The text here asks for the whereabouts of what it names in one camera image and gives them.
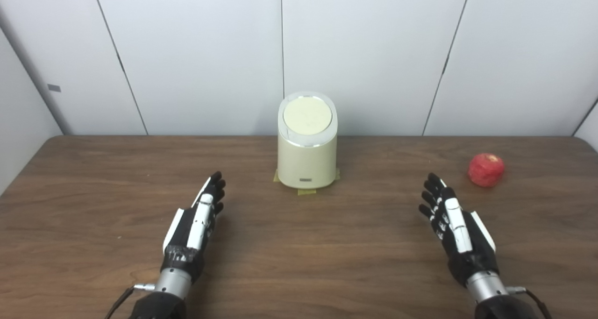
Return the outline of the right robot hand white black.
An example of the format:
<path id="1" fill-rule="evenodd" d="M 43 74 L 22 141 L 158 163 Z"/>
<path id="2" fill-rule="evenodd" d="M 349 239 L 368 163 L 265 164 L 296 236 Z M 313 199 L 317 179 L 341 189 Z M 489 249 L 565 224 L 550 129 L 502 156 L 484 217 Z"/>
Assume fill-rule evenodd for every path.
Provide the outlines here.
<path id="1" fill-rule="evenodd" d="M 453 278 L 465 286 L 474 274 L 489 271 L 499 274 L 496 245 L 476 211 L 464 210 L 453 188 L 439 176 L 429 173 L 419 211 L 441 241 Z"/>

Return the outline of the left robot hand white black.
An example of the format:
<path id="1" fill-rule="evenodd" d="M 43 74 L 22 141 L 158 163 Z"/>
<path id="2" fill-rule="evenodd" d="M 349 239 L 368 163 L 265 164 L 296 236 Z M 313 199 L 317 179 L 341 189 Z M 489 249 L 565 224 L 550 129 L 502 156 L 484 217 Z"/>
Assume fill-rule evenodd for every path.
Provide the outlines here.
<path id="1" fill-rule="evenodd" d="M 215 172 L 205 181 L 192 206 L 177 210 L 163 242 L 161 269 L 181 270 L 192 283 L 197 281 L 203 272 L 204 253 L 216 218 L 224 209 L 225 187 L 222 172 Z"/>

